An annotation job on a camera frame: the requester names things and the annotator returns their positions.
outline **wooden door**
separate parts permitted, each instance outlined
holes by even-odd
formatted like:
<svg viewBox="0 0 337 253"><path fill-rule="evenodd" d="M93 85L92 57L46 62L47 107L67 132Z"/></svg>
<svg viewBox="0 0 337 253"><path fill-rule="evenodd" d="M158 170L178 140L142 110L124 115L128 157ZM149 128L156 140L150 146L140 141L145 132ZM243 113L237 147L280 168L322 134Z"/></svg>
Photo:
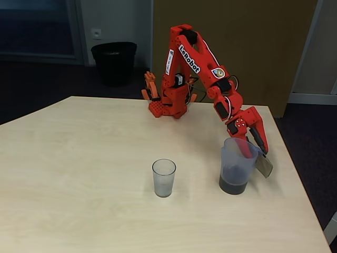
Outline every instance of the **wooden door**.
<svg viewBox="0 0 337 253"><path fill-rule="evenodd" d="M155 0L153 71L157 86L165 70L170 27L190 24L219 63L239 78L244 103L268 105L274 116L282 116L316 3Z"/></svg>

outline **robotic arm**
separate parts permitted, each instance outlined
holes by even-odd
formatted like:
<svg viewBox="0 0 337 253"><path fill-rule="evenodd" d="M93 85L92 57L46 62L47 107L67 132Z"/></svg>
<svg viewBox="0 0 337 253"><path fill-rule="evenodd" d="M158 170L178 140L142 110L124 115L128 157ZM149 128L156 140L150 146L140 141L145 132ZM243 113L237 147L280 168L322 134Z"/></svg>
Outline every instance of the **robotic arm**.
<svg viewBox="0 0 337 253"><path fill-rule="evenodd" d="M190 90L190 85L195 81L190 77L190 69L200 77L208 97L214 100L214 109L220 119L227 120L225 124L229 135L248 140L246 134L250 128L255 142L267 154L269 149L261 116L253 106L241 110L243 99L236 91L237 83L230 78L226 68L219 65L201 35L189 25L171 28L160 96L156 90L155 76L150 72L145 74L146 89L142 90L142 94L145 99L152 100L148 108L153 115L157 118L167 115L178 119L187 111L186 99L196 99Z"/></svg>

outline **lerobot sticker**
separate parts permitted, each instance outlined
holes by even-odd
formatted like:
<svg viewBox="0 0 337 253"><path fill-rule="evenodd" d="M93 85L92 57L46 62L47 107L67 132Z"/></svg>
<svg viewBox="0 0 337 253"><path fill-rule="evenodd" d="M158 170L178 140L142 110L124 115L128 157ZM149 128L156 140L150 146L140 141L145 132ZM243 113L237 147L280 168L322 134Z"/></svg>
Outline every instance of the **lerobot sticker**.
<svg viewBox="0 0 337 253"><path fill-rule="evenodd" d="M166 71L165 71L166 75L170 74L173 54L174 54L174 51L172 49L170 49L170 51L168 53L168 57L167 57L167 62L166 62Z"/></svg>
<svg viewBox="0 0 337 253"><path fill-rule="evenodd" d="M180 45L179 51L183 55L185 61L188 63L188 65L193 69L193 71L198 74L200 72L200 67L195 64L195 60L190 57L188 52L184 49L183 44Z"/></svg>

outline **clear glass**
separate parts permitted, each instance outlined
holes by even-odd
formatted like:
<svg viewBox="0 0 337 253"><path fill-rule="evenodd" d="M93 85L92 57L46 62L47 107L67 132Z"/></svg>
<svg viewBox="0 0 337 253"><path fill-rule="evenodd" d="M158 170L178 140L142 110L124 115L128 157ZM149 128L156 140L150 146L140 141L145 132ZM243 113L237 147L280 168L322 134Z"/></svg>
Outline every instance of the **clear glass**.
<svg viewBox="0 0 337 253"><path fill-rule="evenodd" d="M172 193L176 165L169 159L160 159L153 163L154 192L162 198Z"/></svg>
<svg viewBox="0 0 337 253"><path fill-rule="evenodd" d="M259 148L250 142L237 138L226 139L221 149L221 189L233 195L243 193L255 169L258 155Z"/></svg>

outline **floor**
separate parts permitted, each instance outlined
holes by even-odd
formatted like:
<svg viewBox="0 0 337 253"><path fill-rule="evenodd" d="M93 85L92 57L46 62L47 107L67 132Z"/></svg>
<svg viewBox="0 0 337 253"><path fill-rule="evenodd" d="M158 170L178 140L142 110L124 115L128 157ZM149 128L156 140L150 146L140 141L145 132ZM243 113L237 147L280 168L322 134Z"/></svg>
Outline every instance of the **floor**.
<svg viewBox="0 0 337 253"><path fill-rule="evenodd" d="M0 62L0 124L72 95L141 99L144 69L123 87L101 84L96 68ZM337 106L288 104L275 119L318 220L324 228L337 211ZM337 240L331 245L337 253Z"/></svg>

